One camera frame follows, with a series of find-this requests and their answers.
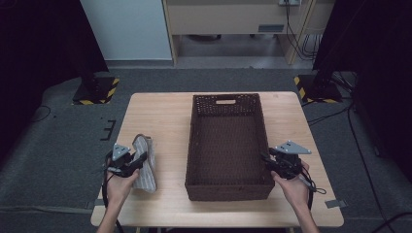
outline gray carpet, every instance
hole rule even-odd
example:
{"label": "gray carpet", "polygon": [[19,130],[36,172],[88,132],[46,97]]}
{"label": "gray carpet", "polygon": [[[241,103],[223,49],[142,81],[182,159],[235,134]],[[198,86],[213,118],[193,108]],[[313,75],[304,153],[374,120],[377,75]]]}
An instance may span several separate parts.
{"label": "gray carpet", "polygon": [[[292,78],[309,70],[269,69],[140,69],[112,70],[120,78],[109,104],[72,105],[80,84],[74,79],[48,89],[43,105],[16,144],[0,173],[0,206],[53,206],[84,209],[101,185],[101,164],[119,134],[130,96],[135,92],[295,91]],[[308,120],[350,105],[310,104]],[[361,151],[387,217],[412,211],[412,185],[387,158],[376,157],[359,116],[351,113]],[[105,128],[115,128],[109,141]],[[346,112],[311,126],[345,223],[323,232],[371,232],[383,222],[352,136]],[[91,214],[2,212],[0,232],[93,232]],[[396,220],[395,232],[410,232],[412,216]],[[385,228],[380,232],[391,232]]]}

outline black curtain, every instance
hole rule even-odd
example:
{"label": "black curtain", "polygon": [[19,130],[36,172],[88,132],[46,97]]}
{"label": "black curtain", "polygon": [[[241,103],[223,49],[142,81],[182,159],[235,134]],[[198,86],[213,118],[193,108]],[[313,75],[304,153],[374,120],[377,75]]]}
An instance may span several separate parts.
{"label": "black curtain", "polygon": [[412,1],[336,0],[314,69],[357,72],[354,92],[380,156],[412,182]]}
{"label": "black curtain", "polygon": [[108,71],[80,1],[0,0],[1,164],[50,86]]}

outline yellow and black hazard tape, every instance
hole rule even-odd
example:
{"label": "yellow and black hazard tape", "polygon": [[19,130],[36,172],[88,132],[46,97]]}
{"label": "yellow and black hazard tape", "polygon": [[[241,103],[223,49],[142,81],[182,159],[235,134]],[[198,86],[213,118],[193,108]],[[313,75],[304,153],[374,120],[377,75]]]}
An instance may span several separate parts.
{"label": "yellow and black hazard tape", "polygon": [[112,86],[110,87],[110,90],[107,93],[106,98],[100,99],[100,100],[88,100],[88,99],[78,100],[78,101],[73,101],[73,104],[74,105],[93,105],[93,104],[107,104],[107,103],[109,103],[110,100],[113,97],[113,94],[115,94],[116,87],[118,87],[119,80],[120,79],[113,79]]}
{"label": "yellow and black hazard tape", "polygon": [[331,103],[340,102],[339,100],[336,100],[336,99],[311,99],[311,98],[308,98],[306,96],[306,91],[305,91],[299,77],[294,77],[294,84],[296,85],[297,90],[299,91],[299,95],[300,95],[300,98],[302,99],[303,103],[318,102],[318,103],[329,103],[329,104],[331,104]]}

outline electrical outlet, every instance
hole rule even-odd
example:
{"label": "electrical outlet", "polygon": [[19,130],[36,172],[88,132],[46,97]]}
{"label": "electrical outlet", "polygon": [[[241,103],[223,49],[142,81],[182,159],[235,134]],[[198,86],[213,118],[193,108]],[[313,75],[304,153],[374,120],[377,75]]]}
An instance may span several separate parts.
{"label": "electrical outlet", "polygon": [[279,0],[279,6],[286,6],[289,2],[290,6],[300,6],[301,0]]}

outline basket handle cutout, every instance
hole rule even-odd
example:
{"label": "basket handle cutout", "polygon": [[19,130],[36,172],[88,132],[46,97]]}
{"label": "basket handle cutout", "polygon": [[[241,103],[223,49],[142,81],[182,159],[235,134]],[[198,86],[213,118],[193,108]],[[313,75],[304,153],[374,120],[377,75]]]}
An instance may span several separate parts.
{"label": "basket handle cutout", "polygon": [[236,104],[236,100],[217,100],[216,104]]}

